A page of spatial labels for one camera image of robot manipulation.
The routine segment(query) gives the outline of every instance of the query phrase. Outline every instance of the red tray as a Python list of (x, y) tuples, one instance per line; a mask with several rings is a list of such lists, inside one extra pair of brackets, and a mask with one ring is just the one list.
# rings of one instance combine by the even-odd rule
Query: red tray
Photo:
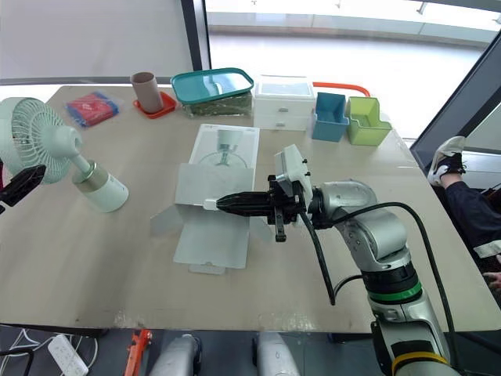
[(164, 108), (162, 108), (158, 112), (155, 112), (154, 114), (148, 114), (147, 112), (144, 112), (144, 110), (141, 108), (141, 104), (137, 99), (134, 102), (132, 102), (132, 104), (134, 104), (134, 106), (137, 107), (138, 110), (140, 110), (148, 118), (156, 119), (159, 118), (160, 116), (164, 116), (165, 114), (172, 112), (173, 110), (175, 110), (175, 107), (177, 105), (177, 102), (166, 92), (160, 92), (160, 96), (162, 97), (162, 102), (164, 102)]

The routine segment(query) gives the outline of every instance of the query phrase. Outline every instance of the brown cup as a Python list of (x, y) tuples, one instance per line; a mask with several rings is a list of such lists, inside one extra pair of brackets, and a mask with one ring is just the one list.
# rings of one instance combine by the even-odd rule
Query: brown cup
[(164, 108), (155, 75), (150, 72), (139, 72), (131, 76), (131, 84), (138, 97), (142, 110), (155, 114)]

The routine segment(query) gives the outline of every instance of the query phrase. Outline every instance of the power strip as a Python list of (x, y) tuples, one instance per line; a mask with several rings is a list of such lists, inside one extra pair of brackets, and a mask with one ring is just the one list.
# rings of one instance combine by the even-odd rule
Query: power strip
[(88, 368), (64, 334), (58, 334), (47, 346), (50, 355), (65, 376), (85, 376)]

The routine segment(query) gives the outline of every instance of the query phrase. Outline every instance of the green ring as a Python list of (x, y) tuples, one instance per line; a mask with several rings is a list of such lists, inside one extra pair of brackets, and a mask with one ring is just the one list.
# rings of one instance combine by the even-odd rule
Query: green ring
[(376, 300), (382, 300), (383, 302), (393, 302), (396, 300), (404, 300), (408, 298), (412, 298), (415, 294), (421, 291), (421, 282), (417, 281), (417, 284), (414, 287), (411, 287), (409, 290), (395, 292), (393, 294), (377, 294), (376, 292), (367, 291), (369, 297)]

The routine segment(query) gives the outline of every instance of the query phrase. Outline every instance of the plastic packet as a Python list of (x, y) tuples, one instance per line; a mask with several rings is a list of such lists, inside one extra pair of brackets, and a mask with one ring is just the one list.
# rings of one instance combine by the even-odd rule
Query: plastic packet
[(183, 104), (182, 109), (190, 117), (250, 116), (252, 113), (252, 93), (245, 92), (197, 104)]
[(97, 91), (67, 102), (65, 107), (74, 123), (89, 128), (121, 112), (123, 104), (123, 100)]

